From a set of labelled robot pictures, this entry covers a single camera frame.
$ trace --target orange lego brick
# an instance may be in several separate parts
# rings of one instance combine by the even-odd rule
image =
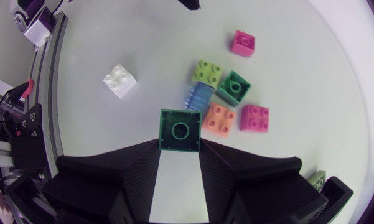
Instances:
[[[207,111],[202,127],[208,131],[227,137],[234,123],[236,113],[224,106],[212,103]]]

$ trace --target red clip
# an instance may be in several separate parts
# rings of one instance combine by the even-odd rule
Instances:
[[[22,94],[23,99],[26,99],[27,96],[29,96],[29,94],[32,93],[32,90],[33,90],[33,79],[29,78],[27,81],[29,82],[29,86],[27,87],[25,92]]]

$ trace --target lime green lego brick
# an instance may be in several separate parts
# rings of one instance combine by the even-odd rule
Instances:
[[[307,181],[318,192],[320,192],[321,189],[323,188],[325,182],[326,182],[326,172],[325,171],[318,171],[316,174],[314,174],[312,177],[310,177]]]
[[[222,77],[223,68],[213,63],[200,60],[192,75],[193,82],[201,82],[214,89],[217,89],[218,83]]]
[[[241,103],[250,86],[250,83],[245,79],[240,77],[236,72],[231,71],[230,74],[219,84],[216,95],[229,105],[236,106]]]
[[[159,149],[199,152],[201,111],[161,109]]]

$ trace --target translucent blue lego brick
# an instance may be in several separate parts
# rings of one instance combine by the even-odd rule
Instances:
[[[214,88],[199,82],[191,88],[189,96],[185,99],[185,108],[205,113],[214,90]]]

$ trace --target toy brick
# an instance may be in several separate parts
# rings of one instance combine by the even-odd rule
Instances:
[[[268,132],[269,109],[256,105],[242,108],[241,131]]]
[[[161,109],[159,149],[199,152],[202,112]]]
[[[236,72],[231,71],[230,74],[219,84],[216,91],[221,99],[231,106],[240,104],[243,97],[250,88],[250,83],[240,77]]]
[[[105,76],[104,82],[121,99],[137,83],[136,79],[121,65],[115,66],[110,74]]]
[[[207,111],[202,127],[215,134],[227,137],[231,131],[236,113],[216,103],[212,103]]]
[[[195,68],[194,75],[192,76],[192,81],[194,83],[201,82],[214,89],[217,89],[218,83],[222,77],[223,68],[213,64],[208,63],[204,60],[200,60]]]
[[[214,88],[199,82],[191,88],[189,96],[184,101],[185,108],[205,113],[213,92]]]
[[[250,57],[255,51],[255,37],[242,31],[235,31],[231,51],[245,57]]]
[[[318,171],[316,174],[314,174],[312,177],[310,177],[307,181],[318,192],[320,192],[322,190],[322,188],[324,187],[324,184],[326,182],[326,172],[325,171]]]

